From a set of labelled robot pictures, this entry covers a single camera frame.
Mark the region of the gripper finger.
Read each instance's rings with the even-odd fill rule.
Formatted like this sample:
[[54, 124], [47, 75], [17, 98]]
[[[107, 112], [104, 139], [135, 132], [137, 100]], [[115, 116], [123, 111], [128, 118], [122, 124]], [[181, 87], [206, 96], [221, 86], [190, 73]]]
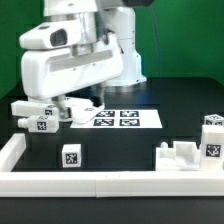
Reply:
[[92, 102], [95, 107], [100, 107], [104, 103], [105, 86], [103, 84], [97, 84], [91, 87], [92, 90]]
[[65, 104], [65, 96], [60, 95], [52, 98], [53, 103], [59, 110], [60, 118], [65, 120], [71, 117], [71, 109]]

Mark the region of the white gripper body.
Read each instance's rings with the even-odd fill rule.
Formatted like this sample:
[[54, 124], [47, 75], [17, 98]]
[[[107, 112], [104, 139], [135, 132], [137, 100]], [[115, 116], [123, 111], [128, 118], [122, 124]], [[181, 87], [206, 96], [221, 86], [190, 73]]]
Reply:
[[45, 100], [118, 77], [123, 62], [116, 35], [109, 34], [108, 45], [99, 41], [93, 47], [86, 55], [73, 55], [71, 47], [27, 51], [21, 60], [25, 94]]

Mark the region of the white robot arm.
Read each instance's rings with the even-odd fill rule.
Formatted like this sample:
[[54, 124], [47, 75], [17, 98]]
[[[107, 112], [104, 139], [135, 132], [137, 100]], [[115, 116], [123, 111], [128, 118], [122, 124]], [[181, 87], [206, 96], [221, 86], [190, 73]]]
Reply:
[[50, 99], [61, 118], [71, 118], [64, 98], [92, 89], [94, 106], [104, 104], [106, 88], [133, 86], [141, 76], [135, 50], [136, 7], [154, 0], [44, 0], [47, 20], [19, 38], [25, 94]]

